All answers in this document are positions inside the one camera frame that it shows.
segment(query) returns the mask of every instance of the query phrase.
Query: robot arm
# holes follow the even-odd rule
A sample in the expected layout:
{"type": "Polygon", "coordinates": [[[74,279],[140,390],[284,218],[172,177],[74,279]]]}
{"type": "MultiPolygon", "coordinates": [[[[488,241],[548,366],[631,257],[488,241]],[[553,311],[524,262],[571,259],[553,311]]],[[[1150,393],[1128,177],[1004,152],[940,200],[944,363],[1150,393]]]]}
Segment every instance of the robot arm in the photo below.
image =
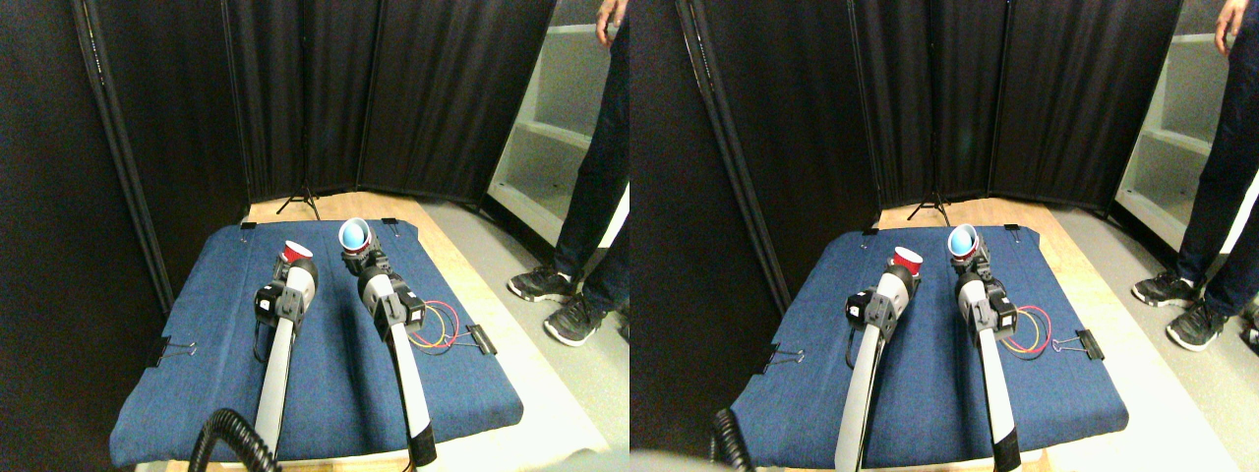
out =
{"type": "Polygon", "coordinates": [[[997,355],[997,340],[1010,337],[1017,327],[1017,310],[1010,302],[1006,287],[992,276],[988,247],[974,227],[969,224],[957,227],[949,234],[948,247],[952,254],[949,262],[958,273],[956,289],[958,310],[971,332],[971,339],[980,349],[980,362],[983,366],[996,471],[1021,469],[1019,432],[1010,407],[1005,370],[997,355]]]}
{"type": "Polygon", "coordinates": [[[407,419],[407,447],[412,464],[426,466],[437,459],[437,446],[424,400],[424,386],[407,337],[408,330],[418,330],[423,325],[424,302],[402,276],[393,272],[371,228],[361,218],[345,222],[339,239],[344,249],[341,259],[350,273],[359,277],[359,297],[393,356],[407,419]]]}
{"type": "Polygon", "coordinates": [[[922,256],[905,248],[896,248],[889,261],[879,286],[874,288],[864,306],[850,305],[850,315],[859,316],[866,325],[861,336],[861,350],[854,362],[849,380],[844,419],[835,444],[835,469],[857,471],[865,452],[866,418],[870,413],[870,394],[874,388],[875,369],[883,356],[883,347],[896,330],[896,322],[914,298],[920,281],[918,269],[922,256]]]}
{"type": "Polygon", "coordinates": [[[254,417],[258,435],[272,452],[277,452],[279,446],[293,342],[319,286],[319,271],[311,256],[301,244],[285,242],[285,250],[276,261],[274,279],[253,297],[254,316],[259,322],[276,327],[258,399],[258,415],[254,417]]]}

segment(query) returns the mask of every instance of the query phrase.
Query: hand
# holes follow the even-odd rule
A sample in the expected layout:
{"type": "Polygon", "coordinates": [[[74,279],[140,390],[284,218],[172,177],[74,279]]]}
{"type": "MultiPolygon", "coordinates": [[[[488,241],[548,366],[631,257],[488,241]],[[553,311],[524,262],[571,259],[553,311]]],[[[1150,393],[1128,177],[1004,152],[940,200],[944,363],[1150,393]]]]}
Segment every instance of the hand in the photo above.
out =
{"type": "MultiPolygon", "coordinates": [[[[1245,0],[1240,1],[1244,8],[1245,0]]],[[[613,26],[621,28],[621,20],[626,18],[626,4],[628,3],[630,0],[603,0],[603,5],[599,6],[599,19],[594,21],[594,34],[599,37],[599,44],[603,44],[604,48],[612,47],[612,38],[608,37],[608,16],[612,16],[613,26]]]]}
{"type": "Polygon", "coordinates": [[[1220,9],[1220,19],[1215,20],[1215,49],[1220,50],[1220,54],[1225,57],[1229,55],[1229,40],[1225,38],[1226,34],[1231,33],[1234,37],[1241,33],[1241,15],[1246,13],[1246,3],[1249,0],[1228,0],[1224,3],[1224,9],[1220,9]]]}

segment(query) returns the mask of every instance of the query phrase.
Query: yellow wire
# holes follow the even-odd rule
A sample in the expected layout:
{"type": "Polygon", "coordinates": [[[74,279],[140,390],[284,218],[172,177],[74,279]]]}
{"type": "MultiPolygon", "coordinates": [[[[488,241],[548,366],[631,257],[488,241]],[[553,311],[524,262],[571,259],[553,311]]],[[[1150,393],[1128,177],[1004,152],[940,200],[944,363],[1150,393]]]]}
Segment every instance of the yellow wire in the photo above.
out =
{"type": "Polygon", "coordinates": [[[1010,339],[1008,337],[1001,340],[1001,342],[1005,344],[1006,347],[1008,347],[1011,351],[1015,351],[1015,352],[1019,352],[1019,354],[1032,354],[1032,351],[1036,350],[1036,346],[1040,345],[1040,323],[1036,322],[1036,317],[1035,316],[1031,316],[1031,313],[1029,313],[1026,311],[1019,310],[1019,315],[1026,316],[1027,320],[1031,320],[1031,325],[1036,327],[1036,337],[1034,337],[1036,341],[1034,341],[1031,344],[1031,347],[1027,347],[1027,349],[1015,347],[1013,345],[1010,344],[1010,339]]]}
{"type": "Polygon", "coordinates": [[[407,339],[410,340],[410,344],[417,345],[419,347],[437,347],[437,345],[446,342],[446,318],[443,318],[442,313],[438,313],[437,310],[428,306],[427,303],[424,305],[424,310],[429,310],[433,312],[433,315],[437,315],[437,320],[442,322],[442,335],[438,336],[437,341],[433,341],[432,344],[419,344],[419,341],[415,341],[415,339],[410,337],[409,335],[407,336],[407,339]]]}

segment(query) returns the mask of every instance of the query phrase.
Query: shelving unit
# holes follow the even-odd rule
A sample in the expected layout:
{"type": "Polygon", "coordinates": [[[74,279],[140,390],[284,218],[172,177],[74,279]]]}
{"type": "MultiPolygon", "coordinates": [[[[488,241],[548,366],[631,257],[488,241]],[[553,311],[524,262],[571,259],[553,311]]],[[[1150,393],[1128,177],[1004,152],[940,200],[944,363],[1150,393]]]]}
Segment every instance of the shelving unit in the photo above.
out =
{"type": "MultiPolygon", "coordinates": [[[[573,5],[580,8],[585,5],[573,5]]],[[[590,9],[593,19],[594,9],[590,9]]],[[[555,20],[565,15],[556,13],[555,20]]],[[[577,171],[590,147],[609,55],[593,24],[546,30],[529,89],[488,194],[551,245],[568,215],[577,171]]],[[[608,247],[630,213],[630,189],[603,237],[608,247]]]]}
{"type": "MultiPolygon", "coordinates": [[[[1172,38],[1158,87],[1132,150],[1119,193],[1123,208],[1180,249],[1197,194],[1197,177],[1211,154],[1228,81],[1228,60],[1215,50],[1214,34],[1172,38]]],[[[1231,252],[1259,185],[1250,186],[1224,252],[1231,252]]]]}

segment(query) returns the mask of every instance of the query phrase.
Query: black tripod stand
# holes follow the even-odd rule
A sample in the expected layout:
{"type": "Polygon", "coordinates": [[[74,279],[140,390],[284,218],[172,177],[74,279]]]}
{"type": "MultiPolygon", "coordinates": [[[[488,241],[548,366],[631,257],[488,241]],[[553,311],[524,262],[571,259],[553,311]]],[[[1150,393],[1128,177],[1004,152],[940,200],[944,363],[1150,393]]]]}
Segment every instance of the black tripod stand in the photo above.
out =
{"type": "MultiPolygon", "coordinates": [[[[302,23],[301,21],[302,21],[301,15],[297,15],[297,30],[298,31],[302,30],[302,23]]],[[[306,35],[301,35],[301,40],[298,42],[298,48],[301,48],[301,50],[305,52],[305,49],[306,49],[306,35]]],[[[306,70],[306,64],[301,59],[302,55],[305,55],[305,54],[298,54],[298,59],[297,59],[298,60],[297,62],[298,70],[306,70]]],[[[311,191],[311,186],[310,186],[310,159],[311,159],[311,156],[310,156],[310,149],[307,147],[308,146],[308,142],[307,142],[308,140],[306,138],[306,113],[305,113],[306,104],[305,103],[306,103],[307,93],[306,93],[306,79],[305,79],[305,76],[302,77],[301,83],[302,83],[302,108],[301,108],[302,110],[302,113],[301,113],[301,116],[302,116],[301,117],[301,121],[302,121],[302,131],[301,131],[301,140],[302,140],[301,141],[302,142],[302,145],[301,145],[301,152],[302,152],[302,185],[300,188],[297,188],[297,190],[293,191],[293,195],[288,198],[288,201],[285,201],[283,205],[279,205],[279,209],[276,210],[276,214],[278,215],[279,211],[285,210],[285,206],[288,206],[288,204],[291,204],[293,201],[297,201],[297,203],[305,203],[305,204],[310,205],[311,210],[315,210],[315,219],[316,220],[321,220],[322,218],[319,218],[319,209],[315,208],[315,200],[319,199],[319,195],[315,195],[315,193],[311,191]]]]}
{"type": "Polygon", "coordinates": [[[305,167],[306,166],[302,165],[302,186],[298,188],[296,191],[293,191],[293,195],[288,198],[288,201],[285,201],[283,205],[279,205],[279,209],[276,210],[277,215],[279,214],[279,211],[285,210],[285,206],[288,206],[288,204],[291,204],[293,201],[297,201],[297,203],[305,203],[305,204],[310,205],[311,209],[315,210],[315,219],[321,219],[321,218],[319,218],[319,209],[315,208],[315,200],[319,199],[319,195],[315,195],[311,191],[310,185],[306,184],[306,176],[305,176],[306,175],[306,169],[305,167]]]}
{"type": "MultiPolygon", "coordinates": [[[[932,172],[932,180],[937,181],[937,177],[935,177],[934,174],[935,172],[932,172]]],[[[938,186],[935,184],[932,185],[932,189],[937,189],[937,188],[938,186]]],[[[942,215],[944,215],[944,225],[946,227],[952,227],[953,223],[949,223],[949,220],[948,220],[948,211],[944,211],[944,205],[948,205],[948,201],[944,201],[944,199],[940,196],[939,190],[932,190],[927,195],[923,195],[923,201],[919,203],[918,208],[914,209],[914,213],[910,213],[909,218],[905,218],[905,219],[906,220],[914,219],[914,215],[918,214],[918,210],[922,210],[924,208],[925,209],[935,209],[935,210],[939,210],[942,215]]]]}
{"type": "MultiPolygon", "coordinates": [[[[933,31],[933,24],[932,24],[932,3],[930,1],[927,3],[927,64],[928,64],[928,68],[932,68],[935,64],[935,33],[933,31]]],[[[914,219],[914,215],[918,214],[918,210],[922,210],[922,209],[925,208],[925,209],[939,210],[939,213],[942,215],[944,215],[944,225],[952,227],[953,223],[949,223],[949,220],[948,220],[948,213],[944,211],[944,205],[947,205],[948,201],[944,201],[944,198],[940,196],[940,176],[939,176],[939,174],[940,174],[940,170],[939,170],[939,166],[940,166],[940,164],[939,164],[939,157],[940,157],[939,156],[939,147],[940,147],[939,146],[939,141],[940,140],[939,140],[939,128],[935,126],[935,123],[937,123],[935,110],[938,108],[935,106],[938,103],[937,97],[935,97],[935,94],[937,94],[935,89],[938,87],[935,87],[935,77],[934,77],[934,74],[928,81],[928,84],[929,84],[929,89],[930,89],[930,101],[932,101],[930,102],[932,103],[932,191],[929,191],[925,195],[923,195],[923,201],[918,204],[918,208],[914,209],[914,213],[910,213],[909,218],[905,218],[905,220],[914,219]]]]}

